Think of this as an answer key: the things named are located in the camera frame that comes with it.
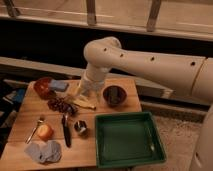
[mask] knife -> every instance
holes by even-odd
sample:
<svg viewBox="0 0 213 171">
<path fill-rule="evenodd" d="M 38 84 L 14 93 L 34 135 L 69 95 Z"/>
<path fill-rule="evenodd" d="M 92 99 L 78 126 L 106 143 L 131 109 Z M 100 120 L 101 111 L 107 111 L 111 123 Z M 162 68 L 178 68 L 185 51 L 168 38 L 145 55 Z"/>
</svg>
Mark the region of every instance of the knife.
<svg viewBox="0 0 213 171">
<path fill-rule="evenodd" d="M 70 133 L 70 129 L 69 129 L 67 119 L 68 119 L 68 115 L 64 114 L 62 119 L 61 119 L 61 123 L 62 123 L 62 126 L 63 126 L 64 139 L 65 139 L 66 146 L 70 147 L 71 146 L 71 133 Z"/>
</svg>

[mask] green plastic tray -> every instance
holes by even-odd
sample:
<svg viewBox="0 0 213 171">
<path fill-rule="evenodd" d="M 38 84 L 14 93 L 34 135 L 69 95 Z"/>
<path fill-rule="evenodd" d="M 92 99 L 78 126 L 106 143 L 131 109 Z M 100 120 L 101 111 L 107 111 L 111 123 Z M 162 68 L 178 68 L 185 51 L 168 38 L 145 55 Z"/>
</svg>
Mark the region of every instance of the green plastic tray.
<svg viewBox="0 0 213 171">
<path fill-rule="evenodd" d="M 130 167 L 166 160 L 150 112 L 98 115 L 95 128 L 99 168 Z"/>
</svg>

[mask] grapes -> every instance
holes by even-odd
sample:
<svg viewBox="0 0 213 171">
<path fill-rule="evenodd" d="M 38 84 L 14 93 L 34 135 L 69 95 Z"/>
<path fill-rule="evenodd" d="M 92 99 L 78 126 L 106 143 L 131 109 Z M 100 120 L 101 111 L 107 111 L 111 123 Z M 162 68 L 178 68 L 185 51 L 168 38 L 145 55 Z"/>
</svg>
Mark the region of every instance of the grapes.
<svg viewBox="0 0 213 171">
<path fill-rule="evenodd" d="M 49 109 L 53 111 L 59 111 L 60 113 L 68 113 L 74 115 L 78 109 L 74 104 L 68 104 L 64 101 L 64 98 L 53 98 L 47 102 Z"/>
</svg>

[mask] gray cloth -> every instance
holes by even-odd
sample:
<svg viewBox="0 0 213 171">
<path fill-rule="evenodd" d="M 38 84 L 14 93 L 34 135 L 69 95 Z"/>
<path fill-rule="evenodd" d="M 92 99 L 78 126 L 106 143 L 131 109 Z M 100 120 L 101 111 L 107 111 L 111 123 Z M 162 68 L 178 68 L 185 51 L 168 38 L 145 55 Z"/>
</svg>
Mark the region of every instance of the gray cloth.
<svg viewBox="0 0 213 171">
<path fill-rule="evenodd" d="M 40 148 L 36 143 L 31 143 L 25 152 L 36 162 L 58 162 L 61 158 L 61 146 L 53 140 L 49 140 L 46 145 Z"/>
</svg>

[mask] small bowl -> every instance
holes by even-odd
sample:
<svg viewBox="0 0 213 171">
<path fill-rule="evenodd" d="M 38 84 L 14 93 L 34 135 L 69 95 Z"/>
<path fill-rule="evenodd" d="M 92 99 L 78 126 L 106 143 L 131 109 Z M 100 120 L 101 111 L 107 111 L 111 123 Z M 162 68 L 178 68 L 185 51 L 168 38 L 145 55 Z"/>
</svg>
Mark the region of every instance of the small bowl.
<svg viewBox="0 0 213 171">
<path fill-rule="evenodd" d="M 127 94 L 122 87 L 112 85 L 104 89 L 103 97 L 109 107 L 116 107 L 125 101 Z"/>
<path fill-rule="evenodd" d="M 42 77 L 34 83 L 33 88 L 41 99 L 49 100 L 56 97 L 56 93 L 49 88 L 51 80 L 51 77 Z"/>
</svg>

